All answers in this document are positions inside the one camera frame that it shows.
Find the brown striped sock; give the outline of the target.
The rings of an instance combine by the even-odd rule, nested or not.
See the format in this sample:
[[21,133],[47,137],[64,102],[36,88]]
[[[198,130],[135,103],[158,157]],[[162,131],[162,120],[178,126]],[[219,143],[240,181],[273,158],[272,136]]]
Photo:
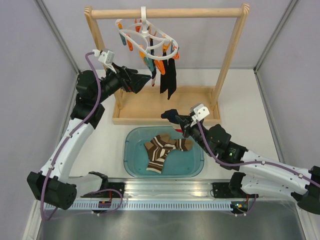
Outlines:
[[166,150],[190,151],[193,148],[193,141],[187,138],[173,139],[169,134],[159,134],[153,138],[153,143]]
[[169,152],[176,149],[176,140],[167,133],[159,134],[144,143],[144,147],[149,159],[146,170],[161,174]]

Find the navy patterned sock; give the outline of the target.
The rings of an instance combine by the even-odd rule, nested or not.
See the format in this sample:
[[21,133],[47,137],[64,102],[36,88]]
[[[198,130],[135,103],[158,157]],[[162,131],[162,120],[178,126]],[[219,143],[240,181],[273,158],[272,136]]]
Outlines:
[[162,119],[166,119],[169,121],[169,123],[171,124],[171,126],[174,128],[174,130],[178,133],[182,133],[182,129],[181,126],[179,124],[179,122],[176,119],[176,116],[178,115],[178,111],[176,109],[170,109],[170,110],[166,110],[165,112],[163,112],[160,117]]
[[153,70],[151,72],[151,86],[154,87],[156,82],[156,76],[157,76],[157,67],[153,59],[151,60],[151,62],[153,66]]

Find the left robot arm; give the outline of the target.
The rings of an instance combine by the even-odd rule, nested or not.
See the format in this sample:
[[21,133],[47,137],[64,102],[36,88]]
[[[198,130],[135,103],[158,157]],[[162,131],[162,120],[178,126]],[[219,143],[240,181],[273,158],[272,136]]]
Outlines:
[[47,163],[27,177],[36,200],[67,210],[76,198],[108,195],[110,186],[106,175],[91,171],[85,176],[70,177],[71,169],[104,114],[102,102],[120,89],[137,94],[151,78],[125,66],[108,69],[102,78],[95,70],[85,70],[78,75],[76,103],[67,129]]

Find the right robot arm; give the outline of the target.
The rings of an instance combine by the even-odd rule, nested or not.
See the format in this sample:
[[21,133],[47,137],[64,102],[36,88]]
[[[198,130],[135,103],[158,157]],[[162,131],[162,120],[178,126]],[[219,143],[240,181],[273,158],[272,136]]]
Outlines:
[[206,129],[190,116],[177,115],[182,133],[194,141],[227,170],[234,170],[228,191],[241,195],[288,198],[312,214],[320,213],[320,168],[310,169],[272,161],[231,141],[231,135],[217,124]]

